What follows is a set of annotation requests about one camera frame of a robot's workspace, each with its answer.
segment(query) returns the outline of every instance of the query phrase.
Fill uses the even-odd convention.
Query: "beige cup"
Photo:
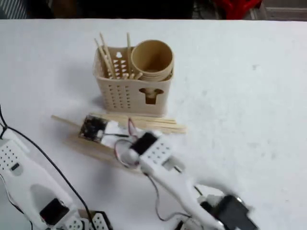
[[[139,43],[131,53],[131,63],[135,74],[141,72],[143,81],[163,81],[174,67],[171,48],[158,40]]]

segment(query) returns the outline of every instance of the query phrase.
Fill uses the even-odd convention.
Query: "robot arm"
[[[184,163],[172,155],[164,136],[152,133],[141,136],[123,155],[130,165],[139,162],[146,173],[164,187],[181,204],[183,209],[202,226],[219,230],[256,230],[257,226],[247,217],[248,209],[238,198],[236,191],[218,176],[195,178],[184,171]],[[170,171],[179,167],[179,173]],[[198,201],[193,198],[194,186],[202,184],[221,190],[224,196],[218,203]]]
[[[0,175],[12,202],[39,229],[62,227],[78,213],[72,198],[39,164],[10,130],[0,139]]]

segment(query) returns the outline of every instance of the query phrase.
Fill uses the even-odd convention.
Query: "white table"
[[[156,230],[171,229],[176,220],[158,220],[150,182],[75,152],[62,142],[70,127],[50,119],[56,114],[80,123],[88,112],[102,111],[92,76],[93,38],[100,31],[110,46],[125,46],[129,31],[133,45],[160,39],[172,47],[168,116],[189,131],[170,138],[191,172],[210,167],[227,175],[254,206],[251,217],[262,230],[306,228],[307,23],[0,21],[0,102],[7,123],[36,141],[89,208],[107,212],[115,230]],[[30,147],[31,157],[72,194]],[[29,230],[3,187],[0,228]],[[160,192],[161,215],[180,210]]]

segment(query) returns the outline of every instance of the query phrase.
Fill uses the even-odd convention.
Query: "black cable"
[[[12,130],[12,131],[18,133],[20,136],[22,136],[23,138],[25,138],[27,141],[29,141],[32,145],[34,145],[34,146],[35,146],[35,147],[46,157],[46,159],[47,159],[47,160],[50,162],[50,164],[52,164],[52,166],[58,171],[58,173],[61,175],[61,177],[62,177],[62,178],[64,179],[64,181],[67,183],[67,185],[71,188],[71,190],[76,194],[76,196],[79,198],[79,200],[81,201],[81,203],[84,205],[85,210],[86,210],[86,213],[87,213],[87,215],[88,215],[88,218],[89,218],[89,220],[90,220],[90,222],[91,222],[91,224],[92,224],[92,227],[93,227],[94,230],[96,230],[96,227],[95,227],[95,225],[94,225],[94,223],[93,223],[92,216],[91,216],[91,213],[90,213],[90,211],[89,211],[89,209],[88,209],[88,207],[87,207],[86,202],[82,199],[82,197],[79,195],[79,193],[76,191],[76,189],[71,185],[71,183],[70,183],[69,180],[66,178],[66,176],[65,176],[65,175],[62,173],[62,171],[57,167],[57,165],[52,161],[52,159],[50,159],[49,156],[48,156],[48,155],[47,155],[37,144],[35,144],[34,141],[32,141],[30,138],[28,138],[28,137],[27,137],[26,135],[24,135],[23,133],[19,132],[17,129],[14,129],[14,128],[12,128],[12,127],[9,127],[9,126],[6,124],[6,122],[5,122],[5,120],[4,120],[3,116],[2,116],[1,105],[0,105],[0,118],[1,118],[2,122],[4,123],[4,125],[5,125],[7,128],[9,128],[10,130]]]
[[[200,191],[200,189],[196,186],[194,186],[194,188],[197,190],[197,192],[202,196],[202,192]]]
[[[116,137],[120,137],[120,138],[128,138],[129,137],[129,135],[117,134],[117,133],[104,133],[104,135],[106,135],[106,136],[116,136]]]
[[[0,117],[1,117],[1,120],[2,120],[2,122],[4,124],[4,126],[7,127],[8,125],[6,124],[6,122],[5,122],[4,118],[3,118],[3,115],[2,115],[1,105],[0,105]]]
[[[178,173],[182,173],[182,171],[181,171],[177,166],[174,166],[174,169],[175,169]]]
[[[149,175],[147,175],[147,174],[145,174],[145,173],[144,173],[144,175],[148,177],[148,179],[149,179],[150,182],[153,184],[154,189],[155,189],[155,191],[156,191],[157,199],[156,199],[156,201],[155,201],[155,212],[156,212],[158,218],[159,218],[161,221],[169,221],[171,218],[173,218],[174,216],[177,216],[177,215],[181,215],[181,216],[188,217],[188,218],[191,217],[191,216],[189,216],[188,214],[185,214],[185,213],[182,213],[182,212],[174,212],[174,213],[172,213],[171,215],[169,215],[168,217],[162,218],[162,217],[160,216],[159,210],[158,210],[158,208],[159,208],[159,203],[160,203],[160,194],[159,194],[158,187],[157,187],[157,185],[155,184],[154,180],[153,180]]]

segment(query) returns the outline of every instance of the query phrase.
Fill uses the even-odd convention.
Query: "perforated bracket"
[[[156,167],[161,167],[171,156],[170,145],[165,136],[161,136],[140,156],[141,166],[146,171],[154,171]]]
[[[106,221],[101,213],[96,213],[93,217],[93,223],[95,224],[96,230],[109,230]]]
[[[65,227],[67,228],[67,230],[83,230],[84,229],[82,221],[75,216],[69,218],[69,220],[65,222]]]

